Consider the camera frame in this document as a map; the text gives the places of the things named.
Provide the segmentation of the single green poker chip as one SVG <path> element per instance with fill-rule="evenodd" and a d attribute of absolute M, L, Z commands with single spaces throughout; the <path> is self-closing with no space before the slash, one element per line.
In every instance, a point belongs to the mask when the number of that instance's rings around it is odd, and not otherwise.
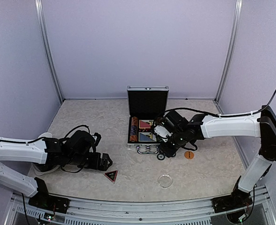
<path fill-rule="evenodd" d="M 160 160 L 160 161 L 162 161 L 162 160 L 165 159 L 165 156 L 163 154 L 158 154 L 157 155 L 157 159 Z"/>

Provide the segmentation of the blue playing card deck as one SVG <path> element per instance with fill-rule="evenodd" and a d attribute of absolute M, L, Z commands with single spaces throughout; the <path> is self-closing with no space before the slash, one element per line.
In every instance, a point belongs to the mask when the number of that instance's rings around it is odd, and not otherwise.
<path fill-rule="evenodd" d="M 138 141 L 139 142 L 157 142 L 157 138 L 154 134 L 150 132 L 139 132 Z"/>

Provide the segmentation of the red playing card deck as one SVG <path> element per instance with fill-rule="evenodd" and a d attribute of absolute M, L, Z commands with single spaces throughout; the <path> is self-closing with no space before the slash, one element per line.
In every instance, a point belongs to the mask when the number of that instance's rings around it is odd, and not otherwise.
<path fill-rule="evenodd" d="M 152 128 L 153 122 L 153 120 L 140 120 L 138 127 L 141 130 L 149 130 Z"/>

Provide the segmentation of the aluminium poker case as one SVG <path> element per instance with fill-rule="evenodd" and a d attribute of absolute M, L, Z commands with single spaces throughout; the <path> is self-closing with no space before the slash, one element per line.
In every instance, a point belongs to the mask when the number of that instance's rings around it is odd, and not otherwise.
<path fill-rule="evenodd" d="M 167 106 L 169 95 L 168 86 L 135 86 L 127 87 L 127 99 L 129 109 L 129 127 L 127 147 L 134 149 L 138 154 L 158 154 L 159 138 L 157 142 L 130 142 L 130 123 L 132 117 L 137 117 L 140 120 L 155 120 L 157 115 L 164 111 Z M 141 130 L 139 132 L 150 132 L 149 130 Z"/>

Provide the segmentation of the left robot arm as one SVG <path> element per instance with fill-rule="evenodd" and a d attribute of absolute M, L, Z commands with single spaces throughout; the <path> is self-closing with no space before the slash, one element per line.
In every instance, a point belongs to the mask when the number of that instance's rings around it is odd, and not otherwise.
<path fill-rule="evenodd" d="M 28 177 L 3 164 L 4 161 L 29 162 L 48 166 L 51 170 L 75 165 L 79 170 L 106 171 L 113 162 L 107 153 L 96 148 L 101 140 L 99 133 L 91 134 L 87 125 L 71 129 L 63 138 L 43 133 L 37 139 L 7 139 L 0 137 L 0 184 L 35 199 L 47 209 L 53 205 L 45 182 L 39 177 Z"/>

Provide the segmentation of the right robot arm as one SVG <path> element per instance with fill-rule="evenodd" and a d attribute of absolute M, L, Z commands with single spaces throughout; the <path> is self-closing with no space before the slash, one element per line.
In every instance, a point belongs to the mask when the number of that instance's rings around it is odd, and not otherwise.
<path fill-rule="evenodd" d="M 190 109 L 195 112 L 191 120 L 179 113 L 179 108 L 168 109 L 155 118 L 154 133 L 163 140 L 159 149 L 170 158 L 187 143 L 222 136 L 251 136 L 260 138 L 261 147 L 246 172 L 238 179 L 235 192 L 228 197 L 228 204 L 238 208 L 246 201 L 257 181 L 276 161 L 276 115 L 270 104 L 257 111 L 239 114 L 214 114 Z"/>

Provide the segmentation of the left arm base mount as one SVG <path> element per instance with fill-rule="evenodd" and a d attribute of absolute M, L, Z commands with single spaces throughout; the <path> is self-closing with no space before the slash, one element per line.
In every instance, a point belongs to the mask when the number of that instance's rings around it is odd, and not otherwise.
<path fill-rule="evenodd" d="M 37 193 L 29 198 L 28 204 L 40 209 L 66 214 L 70 199 L 50 195 L 42 179 L 35 177 L 34 180 L 38 186 Z"/>

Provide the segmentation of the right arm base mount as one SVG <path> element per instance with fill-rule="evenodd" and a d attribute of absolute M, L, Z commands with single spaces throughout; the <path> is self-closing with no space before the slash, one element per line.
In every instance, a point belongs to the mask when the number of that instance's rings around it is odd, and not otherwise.
<path fill-rule="evenodd" d="M 229 195 L 215 197 L 211 200 L 211 202 L 215 213 L 234 210 L 253 204 L 250 192 L 243 192 L 239 190 L 238 184 L 234 186 Z"/>

